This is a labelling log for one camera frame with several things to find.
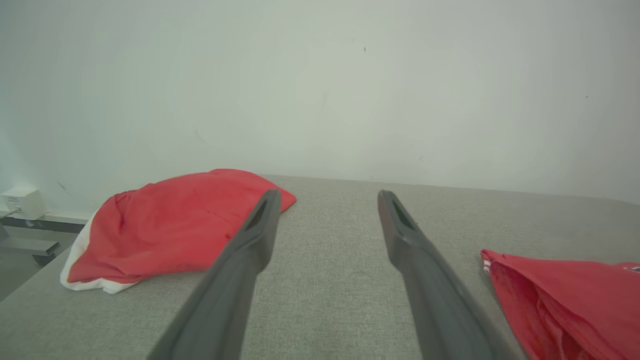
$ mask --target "power outlet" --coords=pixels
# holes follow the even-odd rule
[[[24,220],[37,220],[47,213],[47,208],[35,188],[17,187],[2,194],[4,203],[9,211],[20,209],[19,213],[11,215]]]

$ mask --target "red cloth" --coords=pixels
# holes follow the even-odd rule
[[[68,282],[133,283],[156,274],[205,270],[262,194],[278,188],[285,211],[296,198],[250,172],[217,169],[119,193],[95,214],[86,251]]]
[[[639,264],[481,255],[531,359],[640,359]]]

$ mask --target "red garment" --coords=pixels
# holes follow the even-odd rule
[[[95,214],[86,251],[68,282],[134,283],[156,274],[205,270],[262,194],[278,188],[282,211],[296,198],[250,172],[217,169],[119,193]]]
[[[531,359],[640,359],[640,264],[481,255]]]

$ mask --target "gray table surface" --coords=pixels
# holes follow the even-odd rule
[[[524,354],[480,250],[545,259],[640,261],[640,206],[615,200],[266,176],[298,201],[259,275],[243,357],[419,357],[376,194],[392,190],[488,318]],[[117,295],[58,282],[66,254],[0,303],[0,358],[145,357],[201,273],[160,275]]]

